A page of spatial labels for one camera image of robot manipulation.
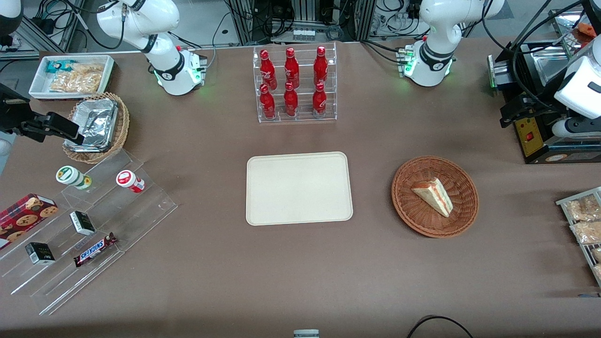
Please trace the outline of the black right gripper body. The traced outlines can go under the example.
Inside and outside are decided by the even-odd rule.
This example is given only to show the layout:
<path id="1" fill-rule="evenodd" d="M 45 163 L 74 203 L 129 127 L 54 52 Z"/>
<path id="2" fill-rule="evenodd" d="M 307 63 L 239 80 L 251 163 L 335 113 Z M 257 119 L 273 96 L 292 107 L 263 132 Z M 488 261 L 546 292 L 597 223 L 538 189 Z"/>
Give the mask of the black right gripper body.
<path id="1" fill-rule="evenodd" d="M 29 104 L 2 105 L 0 108 L 0 131 L 13 133 L 22 123 L 34 118 L 34 112 Z"/>

